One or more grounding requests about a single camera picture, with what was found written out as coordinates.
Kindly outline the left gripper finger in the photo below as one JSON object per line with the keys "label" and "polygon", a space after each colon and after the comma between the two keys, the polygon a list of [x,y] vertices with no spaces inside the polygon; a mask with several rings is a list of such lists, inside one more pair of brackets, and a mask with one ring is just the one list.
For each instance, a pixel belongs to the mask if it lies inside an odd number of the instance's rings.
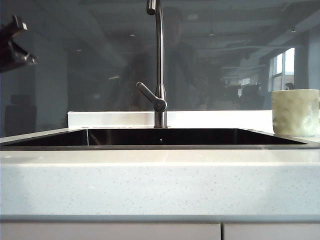
{"label": "left gripper finger", "polygon": [[5,73],[17,68],[38,63],[39,58],[24,50],[13,40],[0,45],[0,72]]}
{"label": "left gripper finger", "polygon": [[7,42],[27,30],[27,24],[19,16],[13,15],[12,21],[0,28],[0,41]]}

